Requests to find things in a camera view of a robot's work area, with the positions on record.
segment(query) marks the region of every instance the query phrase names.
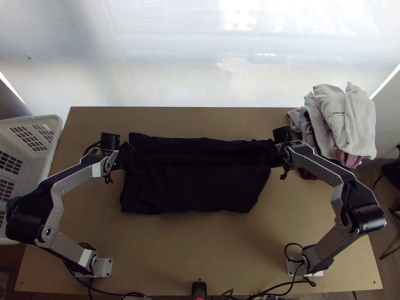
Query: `white laundry basket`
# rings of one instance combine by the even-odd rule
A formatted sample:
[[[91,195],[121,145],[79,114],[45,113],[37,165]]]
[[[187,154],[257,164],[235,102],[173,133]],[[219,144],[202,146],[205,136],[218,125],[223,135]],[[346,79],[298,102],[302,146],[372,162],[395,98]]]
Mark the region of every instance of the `white laundry basket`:
[[[32,192],[47,178],[63,121],[58,115],[0,120],[0,245],[6,237],[6,204]]]

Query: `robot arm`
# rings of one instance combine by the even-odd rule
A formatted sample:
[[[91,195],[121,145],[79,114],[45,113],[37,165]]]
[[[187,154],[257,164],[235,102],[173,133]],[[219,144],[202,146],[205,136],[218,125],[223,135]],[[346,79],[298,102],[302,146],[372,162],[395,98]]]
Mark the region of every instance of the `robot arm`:
[[[92,150],[79,164],[43,180],[36,190],[11,203],[6,236],[61,258],[77,277],[109,277],[112,259],[99,258],[88,244],[69,239],[59,231],[59,222],[64,212],[61,200],[64,194],[91,178],[107,177],[111,170],[121,168],[121,165],[114,167],[118,161],[124,162],[121,157],[126,158],[125,166],[130,167],[133,147],[124,143],[120,148],[119,140],[119,135],[102,133],[100,153]],[[301,141],[275,144],[269,140],[266,153],[272,168],[283,166],[285,172],[303,168],[334,188],[330,202],[336,215],[335,225],[317,244],[304,247],[301,252],[304,274],[326,270],[334,257],[360,236],[385,227],[385,216],[373,192],[351,172],[315,155],[310,146]]]
[[[7,213],[6,236],[62,259],[76,277],[109,277],[112,259],[100,258],[88,244],[72,241],[59,230],[59,223],[64,212],[61,197],[91,178],[108,176],[119,154],[119,143],[119,135],[102,133],[98,147],[101,151],[92,149],[79,164],[43,180],[36,190],[16,198]]]
[[[359,237],[385,227],[384,213],[373,192],[353,173],[315,155],[314,150],[301,141],[278,143],[276,149],[285,171],[303,168],[333,187],[330,204],[336,215],[335,225],[317,244],[304,247],[301,252],[306,267],[304,275],[328,269],[334,257]]]

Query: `wire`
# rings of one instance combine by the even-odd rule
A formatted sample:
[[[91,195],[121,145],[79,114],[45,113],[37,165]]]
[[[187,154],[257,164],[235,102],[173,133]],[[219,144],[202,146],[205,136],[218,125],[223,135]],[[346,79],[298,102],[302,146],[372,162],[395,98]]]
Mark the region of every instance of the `wire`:
[[[397,149],[398,149],[398,151],[399,151],[398,157],[397,157],[397,160],[396,160],[396,163],[398,163],[398,162],[400,161],[400,145],[397,145],[396,147],[397,147]],[[377,179],[375,180],[375,182],[373,183],[372,188],[371,188],[372,191],[375,189],[375,186],[377,185],[377,183],[378,183],[383,177],[385,177],[385,175],[384,175],[384,172],[382,171],[382,172],[380,173],[380,175],[378,176],[378,178],[377,178]]]
[[[90,300],[94,300],[93,297],[92,297],[92,293],[91,293],[93,280],[95,280],[95,279],[94,278],[90,278],[89,285],[87,286],[87,293],[89,294],[89,299]]]
[[[91,144],[89,147],[87,147],[85,149],[85,151],[83,152],[83,156],[85,156],[86,154],[88,154],[89,150],[92,149],[93,147],[96,147],[98,144],[100,144],[101,140]]]
[[[298,243],[296,243],[296,242],[290,242],[290,243],[288,243],[288,244],[284,247],[284,249],[283,249],[284,256],[286,257],[286,259],[287,259],[289,262],[293,262],[293,263],[302,263],[302,262],[303,262],[302,259],[300,259],[300,260],[297,259],[297,260],[296,260],[296,259],[291,259],[291,258],[289,258],[289,256],[288,256],[288,254],[286,253],[286,251],[287,251],[288,247],[291,246],[291,245],[299,246],[299,247],[301,248],[302,251],[304,250],[304,248],[303,248],[302,245],[300,245],[300,244],[298,244]]]
[[[80,243],[78,243],[78,245],[80,245],[81,247],[83,247],[85,249],[90,249],[90,250],[96,251],[96,249],[93,248],[87,242],[80,242]],[[94,278],[94,277],[90,278],[89,279],[89,283],[87,284],[87,283],[83,282],[82,280],[80,280],[78,277],[75,277],[75,274],[67,267],[67,265],[65,265],[65,267],[66,267],[67,271],[73,276],[73,278],[75,278],[81,285],[87,287],[88,295],[89,295],[90,300],[93,300],[93,296],[92,296],[91,291],[95,291],[95,292],[98,292],[100,294],[109,295],[109,296],[122,296],[122,299],[124,299],[127,296],[134,296],[134,297],[141,297],[141,298],[145,298],[146,297],[145,294],[143,294],[141,292],[136,292],[136,291],[131,291],[129,293],[123,294],[123,293],[116,293],[116,292],[108,292],[108,291],[104,291],[104,290],[101,290],[101,289],[94,288],[94,287],[92,287],[92,283],[96,278]]]
[[[285,295],[287,295],[287,294],[290,293],[290,291],[292,290],[294,284],[308,283],[310,286],[316,287],[317,284],[316,284],[314,281],[311,281],[308,277],[305,277],[305,280],[298,280],[298,281],[295,281],[295,279],[296,279],[296,274],[297,274],[297,272],[299,271],[300,267],[303,266],[303,265],[304,265],[304,262],[302,262],[301,264],[298,265],[296,271],[294,272],[293,280],[292,280],[292,281],[284,282],[284,283],[275,285],[275,286],[273,286],[273,287],[271,287],[271,288],[269,288],[269,289],[266,289],[266,290],[263,290],[262,292],[259,292],[258,294],[250,295],[247,299],[248,299],[248,300],[252,300],[252,299],[254,299],[254,298],[263,297],[263,296],[267,296],[267,295],[269,295],[269,296],[285,296]],[[275,289],[277,289],[277,288],[280,288],[280,287],[283,287],[283,286],[287,286],[287,285],[290,285],[290,287],[289,287],[289,289],[288,289],[286,292],[284,292],[284,293],[280,293],[280,294],[277,294],[277,293],[269,293],[269,292],[272,291],[272,290],[275,290]]]
[[[372,191],[375,189],[375,186],[377,185],[377,183],[378,183],[383,177],[385,177],[385,175],[384,175],[384,173],[382,172],[382,173],[380,173],[379,177],[378,177],[378,178],[375,180],[375,182],[373,183],[372,188],[371,188]]]

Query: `folded black clothing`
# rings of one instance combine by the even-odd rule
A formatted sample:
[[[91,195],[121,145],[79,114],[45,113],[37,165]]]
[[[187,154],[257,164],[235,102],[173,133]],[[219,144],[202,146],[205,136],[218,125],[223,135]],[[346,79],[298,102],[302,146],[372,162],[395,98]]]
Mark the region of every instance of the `folded black clothing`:
[[[225,141],[129,133],[135,150],[120,195],[121,212],[248,213],[270,176],[271,140]]]

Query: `wooden table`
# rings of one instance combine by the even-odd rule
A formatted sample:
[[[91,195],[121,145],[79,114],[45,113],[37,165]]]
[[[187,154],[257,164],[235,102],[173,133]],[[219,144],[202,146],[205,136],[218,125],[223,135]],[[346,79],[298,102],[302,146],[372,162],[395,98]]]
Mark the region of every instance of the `wooden table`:
[[[54,156],[50,174],[76,164],[101,132],[222,140],[268,139],[288,124],[288,108],[73,107]],[[307,181],[296,171],[280,180],[272,170],[258,203],[248,214],[221,211],[138,215],[120,213],[124,172],[112,173],[114,184],[94,179],[65,195],[60,230],[76,242],[94,246],[113,258],[110,278],[94,287],[109,292],[189,295],[201,278],[210,295],[234,288],[236,295],[257,293],[291,280],[284,246],[311,245],[334,224],[332,188]],[[381,289],[370,240],[360,238],[335,258],[316,287],[296,284],[293,293]],[[85,294],[61,260],[27,246],[16,290]],[[277,292],[284,292],[283,287]]]

